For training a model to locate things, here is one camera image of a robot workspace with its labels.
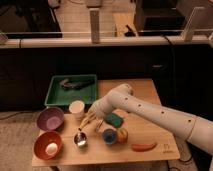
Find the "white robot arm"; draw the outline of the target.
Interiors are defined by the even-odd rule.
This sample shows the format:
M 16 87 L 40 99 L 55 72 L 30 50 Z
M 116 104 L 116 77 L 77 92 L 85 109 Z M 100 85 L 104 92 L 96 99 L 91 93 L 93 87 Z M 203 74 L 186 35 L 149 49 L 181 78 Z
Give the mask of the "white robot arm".
M 132 93 L 129 84 L 121 84 L 96 100 L 91 110 L 97 117 L 104 117 L 115 109 L 137 114 L 213 156 L 213 121 L 145 102 Z

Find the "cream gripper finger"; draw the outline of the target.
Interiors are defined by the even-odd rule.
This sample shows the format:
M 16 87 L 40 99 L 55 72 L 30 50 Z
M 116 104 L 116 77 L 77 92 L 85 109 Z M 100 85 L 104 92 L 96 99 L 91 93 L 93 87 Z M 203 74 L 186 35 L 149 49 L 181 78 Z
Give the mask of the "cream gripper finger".
M 88 116 L 89 116 L 89 118 L 97 118 L 96 113 L 97 113 L 97 112 L 96 112 L 95 110 L 89 109 L 89 110 L 88 110 Z

